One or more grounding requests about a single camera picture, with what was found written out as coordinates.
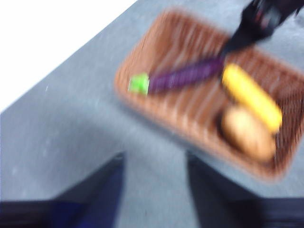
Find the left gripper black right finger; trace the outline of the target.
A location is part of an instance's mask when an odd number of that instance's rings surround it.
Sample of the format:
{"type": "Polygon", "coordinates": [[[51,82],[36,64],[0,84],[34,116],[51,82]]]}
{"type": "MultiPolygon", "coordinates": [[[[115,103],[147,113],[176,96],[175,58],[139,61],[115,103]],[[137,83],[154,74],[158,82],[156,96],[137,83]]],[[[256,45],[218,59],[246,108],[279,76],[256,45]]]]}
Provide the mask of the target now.
{"type": "Polygon", "coordinates": [[[260,197],[187,152],[188,183],[202,228],[302,228],[304,199],[260,197]]]}

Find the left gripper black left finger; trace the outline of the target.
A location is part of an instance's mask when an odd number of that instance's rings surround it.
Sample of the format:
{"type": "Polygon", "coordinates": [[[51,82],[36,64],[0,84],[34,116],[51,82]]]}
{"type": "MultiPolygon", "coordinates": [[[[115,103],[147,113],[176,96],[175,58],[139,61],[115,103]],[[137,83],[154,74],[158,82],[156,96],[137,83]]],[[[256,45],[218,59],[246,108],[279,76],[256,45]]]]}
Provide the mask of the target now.
{"type": "Polygon", "coordinates": [[[113,228],[124,187],[124,155],[117,154],[53,199],[1,201],[2,228],[113,228]]]}

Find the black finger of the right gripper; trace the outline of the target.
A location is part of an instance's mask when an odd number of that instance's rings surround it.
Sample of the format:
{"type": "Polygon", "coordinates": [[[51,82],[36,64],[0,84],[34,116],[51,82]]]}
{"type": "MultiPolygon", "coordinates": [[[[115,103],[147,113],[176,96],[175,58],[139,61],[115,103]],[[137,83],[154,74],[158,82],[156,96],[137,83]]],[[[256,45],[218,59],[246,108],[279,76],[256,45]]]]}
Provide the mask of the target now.
{"type": "Polygon", "coordinates": [[[263,39],[261,31],[249,24],[240,23],[238,29],[226,41],[220,51],[220,58],[224,59],[229,53],[246,48],[263,39]]]}

